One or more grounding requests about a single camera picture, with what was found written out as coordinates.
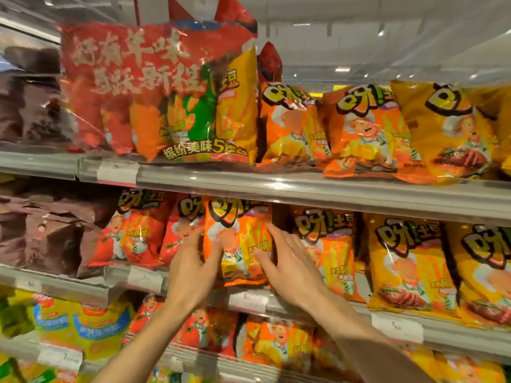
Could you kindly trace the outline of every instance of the right hand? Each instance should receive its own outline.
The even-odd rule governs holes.
[[[300,239],[270,223],[266,226],[277,247],[278,264],[275,266],[268,254],[260,249],[254,251],[255,257],[277,293],[311,314],[317,298],[329,296],[330,290]]]

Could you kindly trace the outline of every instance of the left hand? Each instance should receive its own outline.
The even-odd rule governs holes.
[[[187,313],[187,316],[208,297],[215,283],[223,254],[221,244],[214,241],[205,263],[199,255],[199,239],[204,232],[197,228],[185,240],[172,259],[166,303]]]

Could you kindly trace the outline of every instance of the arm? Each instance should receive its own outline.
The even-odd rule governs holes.
[[[277,247],[277,266],[264,251],[254,253],[270,283],[279,295],[305,310],[327,331],[366,383],[433,383],[342,296],[328,289],[296,235],[270,224],[268,230]]]
[[[108,362],[93,383],[145,383],[165,348],[193,310],[208,296],[217,276],[222,247],[214,243],[205,264],[199,258],[198,242],[203,228],[195,230],[172,260],[169,291],[162,308],[144,329]]]

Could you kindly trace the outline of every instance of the ceiling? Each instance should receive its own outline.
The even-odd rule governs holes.
[[[0,0],[0,25],[13,21],[55,41],[55,22],[135,24],[133,0],[50,1]],[[218,3],[178,1],[206,20]],[[284,80],[309,90],[387,83],[398,75],[465,84],[505,83],[511,76],[511,0],[239,1],[259,22],[258,49],[271,41],[283,60]],[[166,8],[167,0],[138,0],[143,22],[168,21]],[[0,31],[0,45],[10,40],[6,35]],[[349,72],[336,72],[339,66]]]

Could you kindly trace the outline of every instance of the hand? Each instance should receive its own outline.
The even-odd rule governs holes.
[[[254,251],[257,260],[277,293],[311,314],[317,298],[330,296],[332,292],[323,282],[300,239],[272,224],[266,226],[277,247],[278,264],[275,266],[268,254],[260,249]]]
[[[171,262],[167,300],[173,307],[179,307],[187,316],[206,299],[213,288],[222,258],[223,248],[213,242],[211,254],[203,264],[199,256],[199,239],[204,232],[197,228],[185,240]]]

